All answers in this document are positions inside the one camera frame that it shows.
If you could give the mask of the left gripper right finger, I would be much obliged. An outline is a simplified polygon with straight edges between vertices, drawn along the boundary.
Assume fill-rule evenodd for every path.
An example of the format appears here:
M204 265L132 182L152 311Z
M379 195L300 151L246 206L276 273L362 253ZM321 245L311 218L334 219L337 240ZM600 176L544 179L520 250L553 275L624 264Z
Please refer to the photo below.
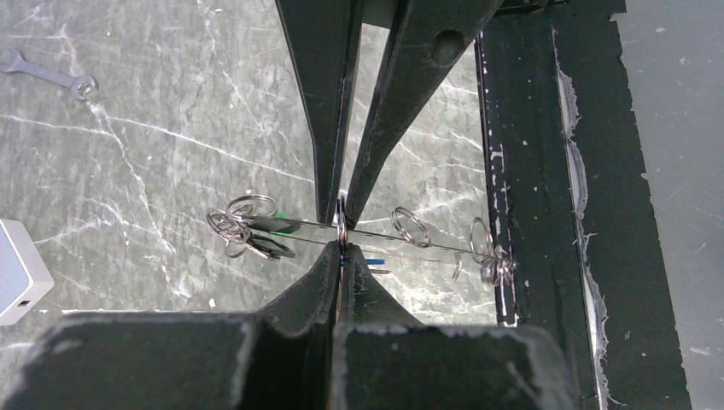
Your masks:
M336 409L574 409L577 391L553 338L534 326L420 325L344 256L333 336Z

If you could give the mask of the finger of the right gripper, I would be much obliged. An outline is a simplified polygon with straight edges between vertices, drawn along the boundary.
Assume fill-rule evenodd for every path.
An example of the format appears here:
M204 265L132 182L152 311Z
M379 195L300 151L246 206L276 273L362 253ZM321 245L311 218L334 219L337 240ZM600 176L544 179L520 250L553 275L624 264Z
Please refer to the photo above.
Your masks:
M316 219L335 218L353 106L362 2L278 0L312 139Z
M399 2L349 185L347 228L358 224L396 144L501 5L495 0Z

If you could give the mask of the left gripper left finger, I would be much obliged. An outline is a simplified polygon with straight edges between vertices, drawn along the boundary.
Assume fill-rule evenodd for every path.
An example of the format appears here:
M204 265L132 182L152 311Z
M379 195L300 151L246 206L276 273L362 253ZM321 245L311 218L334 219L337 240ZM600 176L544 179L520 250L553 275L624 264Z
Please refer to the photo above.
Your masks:
M35 343L5 409L324 409L338 243L252 313L78 313Z

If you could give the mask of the green tagged key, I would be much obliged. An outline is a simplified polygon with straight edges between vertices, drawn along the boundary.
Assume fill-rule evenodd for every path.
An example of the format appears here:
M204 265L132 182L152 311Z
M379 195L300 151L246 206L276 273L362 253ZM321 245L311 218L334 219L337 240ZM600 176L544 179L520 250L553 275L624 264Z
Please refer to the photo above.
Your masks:
M294 220L288 220L284 214L275 214L264 221L264 227L268 232L288 236L297 232L301 228L301 224Z

